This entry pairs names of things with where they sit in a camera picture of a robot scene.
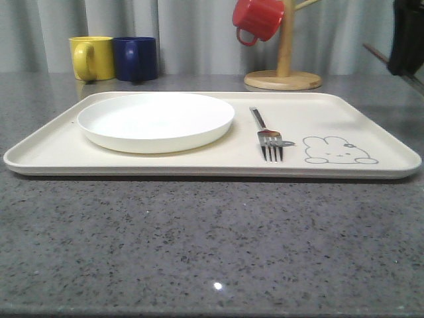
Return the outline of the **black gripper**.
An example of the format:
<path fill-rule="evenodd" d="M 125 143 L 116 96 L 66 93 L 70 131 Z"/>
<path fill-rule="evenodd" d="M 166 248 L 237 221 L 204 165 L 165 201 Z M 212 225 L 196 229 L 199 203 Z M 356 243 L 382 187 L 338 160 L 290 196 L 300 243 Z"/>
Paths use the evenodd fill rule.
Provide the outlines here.
<path fill-rule="evenodd" d="M 394 37 L 388 61 L 393 75 L 414 75 L 423 65 L 423 1 L 393 2 Z"/>

